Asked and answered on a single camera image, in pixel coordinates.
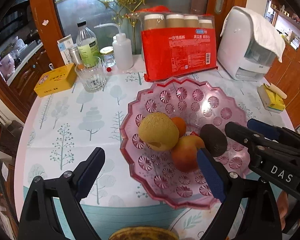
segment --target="tree pattern tablecloth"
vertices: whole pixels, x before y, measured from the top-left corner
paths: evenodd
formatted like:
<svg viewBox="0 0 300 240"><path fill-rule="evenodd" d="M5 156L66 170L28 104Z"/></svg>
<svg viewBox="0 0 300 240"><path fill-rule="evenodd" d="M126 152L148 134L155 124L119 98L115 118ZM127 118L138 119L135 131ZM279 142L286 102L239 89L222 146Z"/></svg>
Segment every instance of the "tree pattern tablecloth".
<svg viewBox="0 0 300 240"><path fill-rule="evenodd" d="M199 239L219 205L211 210L173 210L152 200L142 185L130 177L128 164L119 150L122 141L119 127L127 114L127 104L136 99L139 90L152 85L144 81L143 74L112 75L103 90L96 93L87 93L77 81L69 90L42 98L27 143L24 197L35 176L59 177L64 171L74 170L95 147L102 147L106 152L105 164L88 197L81 201L102 239L133 225L170 228L180 239ZM221 87L228 96L235 98L247 119L284 126L279 114L264 109L256 82L227 80L217 70L189 77ZM58 199L55 205L66 236L73 239Z"/></svg>

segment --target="glass bottle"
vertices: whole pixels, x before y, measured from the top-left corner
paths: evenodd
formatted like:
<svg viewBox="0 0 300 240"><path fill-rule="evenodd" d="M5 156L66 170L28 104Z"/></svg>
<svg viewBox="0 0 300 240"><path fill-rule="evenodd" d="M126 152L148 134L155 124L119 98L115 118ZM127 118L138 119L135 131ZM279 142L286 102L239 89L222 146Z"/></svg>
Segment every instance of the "glass bottle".
<svg viewBox="0 0 300 240"><path fill-rule="evenodd" d="M76 43L78 45L82 63L86 67L93 67L97 64L97 57L99 56L96 35L87 27L85 21L78 23L77 25L79 27L79 34Z"/></svg>

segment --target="plate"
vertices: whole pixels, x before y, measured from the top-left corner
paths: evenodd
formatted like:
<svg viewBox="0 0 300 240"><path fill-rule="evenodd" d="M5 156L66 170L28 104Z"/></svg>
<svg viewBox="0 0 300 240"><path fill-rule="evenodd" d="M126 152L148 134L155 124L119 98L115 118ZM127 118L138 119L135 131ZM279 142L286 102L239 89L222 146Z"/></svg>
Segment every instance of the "plate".
<svg viewBox="0 0 300 240"><path fill-rule="evenodd" d="M120 150L129 164L130 175L153 199L165 201L173 208L211 208L218 200L212 196L200 170L190 173L177 170L170 151L154 151L140 139L140 122L154 112L182 117L187 131L197 134L207 123L212 123L223 133L229 121L246 126L245 112L234 98L227 97L221 88L211 87L206 81L170 78L139 91L137 99L128 104L128 114L120 126L123 138ZM244 178L249 173L247 148L230 138L227 140L227 151L215 159L229 172L235 171Z"/></svg>

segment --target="metal screw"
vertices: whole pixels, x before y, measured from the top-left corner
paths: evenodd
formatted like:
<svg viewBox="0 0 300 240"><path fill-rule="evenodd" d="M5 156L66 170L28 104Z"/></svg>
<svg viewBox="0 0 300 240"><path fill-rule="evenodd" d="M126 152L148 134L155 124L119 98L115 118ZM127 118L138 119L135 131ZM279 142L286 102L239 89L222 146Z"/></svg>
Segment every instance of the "metal screw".
<svg viewBox="0 0 300 240"><path fill-rule="evenodd" d="M33 179L33 181L34 182L38 182L38 181L40 181L40 179L41 179L41 176L35 176L34 179Z"/></svg>
<svg viewBox="0 0 300 240"><path fill-rule="evenodd" d="M72 171L65 171L65 172L63 173L63 176L64 176L65 178L69 178L71 175L72 175Z"/></svg>
<svg viewBox="0 0 300 240"><path fill-rule="evenodd" d="M229 173L229 176L230 176L231 178L233 178L233 179L236 179L236 178L238 177L238 174L235 173L234 171L232 171L232 172Z"/></svg>

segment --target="barcode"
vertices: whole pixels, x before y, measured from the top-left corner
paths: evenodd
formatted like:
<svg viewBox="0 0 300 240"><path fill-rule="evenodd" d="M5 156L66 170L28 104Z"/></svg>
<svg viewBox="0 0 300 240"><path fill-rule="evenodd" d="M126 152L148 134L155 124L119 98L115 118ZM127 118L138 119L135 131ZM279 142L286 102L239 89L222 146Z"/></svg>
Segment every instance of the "barcode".
<svg viewBox="0 0 300 240"><path fill-rule="evenodd" d="M206 65L210 64L210 53L206 53Z"/></svg>

